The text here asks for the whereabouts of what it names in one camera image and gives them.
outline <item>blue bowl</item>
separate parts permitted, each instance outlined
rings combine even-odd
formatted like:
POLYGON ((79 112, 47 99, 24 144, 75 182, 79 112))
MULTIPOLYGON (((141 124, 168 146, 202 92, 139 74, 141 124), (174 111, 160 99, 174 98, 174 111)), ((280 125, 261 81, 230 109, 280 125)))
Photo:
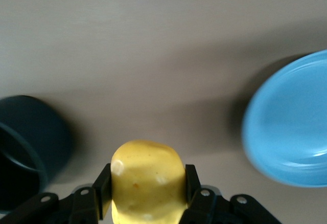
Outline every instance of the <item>blue bowl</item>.
POLYGON ((327 186, 327 50, 271 76, 242 126, 244 150, 266 176, 292 186, 327 186))
POLYGON ((42 192, 73 149, 67 123, 30 96, 0 100, 0 212, 42 192))

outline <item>yellow object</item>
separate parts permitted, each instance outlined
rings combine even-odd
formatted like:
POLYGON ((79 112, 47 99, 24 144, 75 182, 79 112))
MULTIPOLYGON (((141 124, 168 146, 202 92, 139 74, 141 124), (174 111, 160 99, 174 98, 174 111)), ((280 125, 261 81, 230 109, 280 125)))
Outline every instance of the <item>yellow object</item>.
POLYGON ((111 159, 114 224, 176 224, 186 209, 186 176, 177 152, 135 140, 111 159))

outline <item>light blue plate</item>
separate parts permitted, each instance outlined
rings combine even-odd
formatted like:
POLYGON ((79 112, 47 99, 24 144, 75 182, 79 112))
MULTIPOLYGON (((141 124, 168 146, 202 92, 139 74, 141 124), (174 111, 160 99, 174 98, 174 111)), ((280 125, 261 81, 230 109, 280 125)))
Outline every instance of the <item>light blue plate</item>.
POLYGON ((327 50, 271 76, 243 120, 245 152, 268 177, 292 186, 327 186, 327 50))

